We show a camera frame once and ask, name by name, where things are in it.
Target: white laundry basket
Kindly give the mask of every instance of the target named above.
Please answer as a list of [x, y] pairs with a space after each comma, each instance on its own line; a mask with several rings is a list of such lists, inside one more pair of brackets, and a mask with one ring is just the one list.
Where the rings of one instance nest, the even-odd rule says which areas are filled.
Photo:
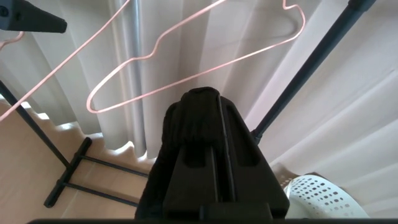
[[290, 201], [286, 218], [369, 218], [344, 190], [319, 176], [297, 177], [284, 190]]

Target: curtain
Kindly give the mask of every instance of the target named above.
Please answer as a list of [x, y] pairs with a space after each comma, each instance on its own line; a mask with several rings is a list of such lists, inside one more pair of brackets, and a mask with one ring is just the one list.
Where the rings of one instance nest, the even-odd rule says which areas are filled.
[[[0, 79], [20, 98], [91, 37], [123, 0], [31, 0], [68, 22], [65, 34], [27, 33], [0, 53]], [[294, 42], [102, 114], [85, 108], [89, 92], [119, 63], [149, 54], [158, 36], [212, 0], [132, 0], [127, 9], [29, 99], [54, 124], [77, 122], [103, 133], [106, 147], [131, 141], [156, 157], [166, 109], [183, 93], [212, 86], [254, 129], [347, 1], [291, 0], [307, 17]], [[347, 190], [372, 217], [396, 217], [398, 193], [398, 2], [379, 0], [349, 31], [264, 133], [272, 167], [318, 172]], [[147, 93], [293, 36], [297, 10], [282, 1], [229, 0], [169, 34], [156, 55], [133, 62], [93, 100], [96, 109]], [[15, 36], [0, 32], [0, 38]]]

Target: black cloth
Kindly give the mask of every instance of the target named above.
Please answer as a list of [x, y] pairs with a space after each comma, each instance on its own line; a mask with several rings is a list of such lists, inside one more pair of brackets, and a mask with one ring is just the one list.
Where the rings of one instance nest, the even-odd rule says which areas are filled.
[[210, 87], [192, 89], [166, 111], [162, 147], [149, 173], [136, 219], [162, 218], [162, 204], [182, 145], [219, 144], [217, 139], [222, 130], [215, 125], [221, 122], [218, 95]]

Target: pink hanger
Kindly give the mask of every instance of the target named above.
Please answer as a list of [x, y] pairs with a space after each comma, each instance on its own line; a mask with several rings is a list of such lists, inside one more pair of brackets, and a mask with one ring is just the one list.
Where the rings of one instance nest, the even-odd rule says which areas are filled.
[[[6, 118], [11, 112], [13, 112], [19, 105], [21, 105], [21, 103], [22, 103], [23, 101], [25, 101], [28, 97], [30, 97], [30, 95], [33, 94], [38, 88], [40, 88], [40, 86], [42, 86], [49, 78], [51, 78], [51, 77], [55, 74], [55, 72], [57, 72], [59, 69], [61, 69], [73, 56], [75, 56], [81, 49], [83, 49], [84, 47], [86, 47], [86, 45], [87, 45], [88, 43], [90, 43], [98, 34], [100, 34], [100, 33], [112, 22], [112, 20], [124, 9], [124, 7], [126, 7], [126, 5], [129, 3], [129, 1], [130, 1], [130, 0], [127, 0], [127, 1], [122, 5], [122, 7], [115, 13], [115, 15], [113, 15], [113, 16], [110, 18], [110, 20], [109, 20], [98, 32], [96, 32], [92, 37], [90, 37], [83, 45], [81, 45], [79, 48], [77, 48], [77, 49], [74, 51], [74, 53], [72, 53], [71, 55], [69, 55], [69, 57], [67, 57], [59, 66], [57, 66], [57, 67], [56, 67], [52, 72], [50, 72], [43, 80], [41, 80], [35, 87], [33, 87], [30, 91], [28, 91], [16, 104], [14, 104], [9, 110], [7, 110], [2, 116], [0, 116], [0, 122], [1, 122], [4, 118]], [[204, 71], [204, 72], [200, 72], [200, 73], [197, 73], [197, 74], [195, 74], [195, 75], [192, 75], [192, 76], [190, 76], [190, 77], [188, 77], [188, 78], [184, 78], [184, 79], [182, 79], [182, 80], [180, 80], [180, 81], [177, 81], [177, 82], [175, 82], [175, 83], [172, 83], [172, 84], [163, 86], [163, 87], [158, 88], [158, 89], [156, 89], [156, 90], [154, 90], [154, 91], [151, 91], [151, 92], [149, 92], [149, 93], [145, 93], [145, 94], [143, 94], [143, 95], [141, 95], [141, 96], [137, 96], [137, 97], [132, 98], [132, 99], [130, 99], [130, 100], [126, 100], [126, 101], [124, 101], [124, 102], [122, 102], [122, 103], [118, 103], [118, 104], [116, 104], [116, 105], [113, 105], [113, 106], [110, 106], [110, 107], [107, 107], [107, 108], [104, 108], [104, 109], [101, 109], [101, 110], [94, 110], [94, 109], [91, 108], [91, 101], [93, 100], [93, 97], [95, 96], [96, 92], [97, 92], [98, 90], [100, 90], [100, 88], [101, 88], [107, 81], [109, 81], [113, 76], [115, 76], [115, 74], [117, 74], [117, 73], [118, 73], [122, 68], [124, 68], [128, 63], [130, 63], [130, 62], [132, 62], [132, 61], [135, 61], [135, 60], [145, 60], [145, 59], [151, 58], [151, 57], [156, 53], [156, 50], [157, 50], [157, 48], [158, 48], [158, 46], [159, 46], [159, 42], [160, 42], [160, 40], [161, 40], [163, 37], [165, 37], [167, 34], [171, 33], [173, 30], [175, 30], [175, 29], [179, 28], [180, 26], [182, 26], [182, 25], [188, 23], [189, 21], [193, 20], [194, 18], [197, 18], [198, 16], [204, 14], [205, 12], [208, 12], [209, 10], [213, 9], [214, 7], [216, 7], [217, 5], [219, 5], [219, 4], [221, 4], [222, 2], [225, 2], [225, 1], [226, 1], [226, 0], [219, 0], [219, 1], [217, 1], [217, 2], [215, 2], [215, 3], [213, 3], [213, 4], [211, 4], [211, 5], [209, 5], [209, 6], [207, 6], [207, 7], [205, 7], [204, 9], [202, 9], [202, 10], [196, 12], [195, 14], [193, 14], [193, 15], [191, 15], [190, 17], [184, 19], [183, 21], [181, 21], [181, 22], [175, 24], [174, 26], [172, 26], [172, 27], [169, 28], [168, 30], [166, 30], [166, 31], [165, 31], [163, 34], [161, 34], [161, 35], [159, 36], [159, 38], [156, 40], [154, 49], [153, 49], [153, 51], [152, 51], [149, 55], [142, 56], [142, 57], [133, 57], [133, 58], [130, 58], [129, 60], [127, 60], [127, 61], [123, 62], [122, 64], [120, 64], [119, 66], [117, 66], [109, 75], [107, 75], [103, 80], [101, 80], [100, 83], [99, 83], [98, 85], [96, 85], [96, 86], [94, 87], [93, 91], [88, 95], [88, 98], [87, 98], [87, 101], [86, 101], [87, 110], [88, 110], [89, 112], [91, 112], [91, 113], [103, 113], [103, 112], [105, 112], [105, 111], [109, 111], [109, 110], [118, 108], [118, 107], [120, 107], [120, 106], [126, 105], [126, 104], [128, 104], [128, 103], [131, 103], [131, 102], [140, 100], [140, 99], [142, 99], [142, 98], [145, 98], [145, 97], [147, 97], [147, 96], [153, 95], [153, 94], [158, 93], [158, 92], [160, 92], [160, 91], [166, 90], [166, 89], [168, 89], [168, 88], [170, 88], [170, 87], [173, 87], [173, 86], [175, 86], [175, 85], [178, 85], [178, 84], [184, 83], [184, 82], [186, 82], [186, 81], [189, 81], [189, 80], [191, 80], [191, 79], [193, 79], [193, 78], [197, 78], [197, 77], [199, 77], [199, 76], [201, 76], [201, 75], [204, 75], [204, 74], [206, 74], [206, 73], [212, 72], [212, 71], [217, 70], [217, 69], [219, 69], [219, 68], [222, 68], [222, 67], [224, 67], [224, 66], [231, 65], [232, 63], [235, 63], [235, 62], [237, 62], [237, 61], [240, 61], [240, 60], [243, 60], [243, 59], [245, 59], [245, 58], [248, 58], [248, 57], [251, 57], [251, 56], [253, 56], [253, 55], [256, 55], [256, 54], [258, 54], [258, 53], [264, 52], [264, 51], [269, 50], [269, 49], [271, 49], [271, 48], [273, 48], [273, 47], [277, 47], [277, 46], [279, 46], [279, 45], [288, 43], [288, 42], [290, 42], [290, 41], [296, 39], [296, 38], [302, 33], [302, 31], [304, 30], [304, 27], [305, 27], [305, 15], [304, 15], [304, 12], [302, 11], [301, 7], [300, 7], [299, 5], [297, 5], [297, 4], [294, 4], [294, 5], [291, 5], [291, 6], [286, 6], [286, 0], [282, 0], [282, 7], [283, 7], [284, 10], [288, 10], [288, 9], [292, 9], [292, 8], [295, 8], [295, 7], [296, 7], [296, 8], [299, 10], [299, 12], [300, 12], [300, 14], [301, 14], [301, 16], [302, 16], [302, 26], [301, 26], [300, 30], [299, 30], [293, 37], [291, 37], [291, 38], [289, 38], [289, 39], [287, 39], [287, 40], [284, 40], [284, 41], [282, 41], [282, 42], [279, 42], [279, 43], [277, 43], [277, 44], [274, 44], [274, 45], [265, 47], [265, 48], [263, 48], [263, 49], [261, 49], [261, 50], [257, 50], [257, 51], [255, 51], [255, 52], [252, 52], [252, 53], [247, 54], [247, 55], [245, 55], [245, 56], [242, 56], [242, 57], [240, 57], [240, 58], [234, 59], [234, 60], [232, 60], [232, 61], [230, 61], [230, 62], [226, 62], [226, 63], [224, 63], [224, 64], [222, 64], [222, 65], [213, 67], [213, 68], [211, 68], [211, 69], [209, 69], [209, 70], [206, 70], [206, 71]], [[5, 41], [5, 42], [7, 42], [7, 43], [5, 43], [5, 42], [0, 43], [0, 49], [1, 49], [1, 47], [3, 47], [3, 46], [6, 45], [6, 44], [9, 44], [9, 43], [11, 43], [11, 42], [16, 42], [16, 41], [18, 41], [19, 39], [21, 39], [22, 35], [23, 35], [23, 32], [21, 32], [21, 33], [18, 35], [17, 38], [12, 39], [12, 40], [7, 40], [8, 42]]]

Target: floor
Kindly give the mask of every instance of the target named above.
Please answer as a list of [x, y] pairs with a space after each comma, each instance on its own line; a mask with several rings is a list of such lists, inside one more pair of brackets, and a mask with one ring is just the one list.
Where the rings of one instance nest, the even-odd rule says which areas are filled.
[[[0, 101], [0, 114], [9, 105]], [[70, 161], [86, 137], [76, 124], [54, 126], [49, 119], [27, 111]], [[148, 173], [153, 161], [137, 159], [133, 148], [104, 148], [100, 134], [90, 136], [87, 155]], [[66, 188], [53, 208], [44, 200], [65, 170], [64, 166], [17, 113], [0, 123], [0, 223], [27, 223], [37, 218], [134, 218], [135, 207]], [[146, 178], [82, 161], [71, 180], [74, 184], [138, 202]]]

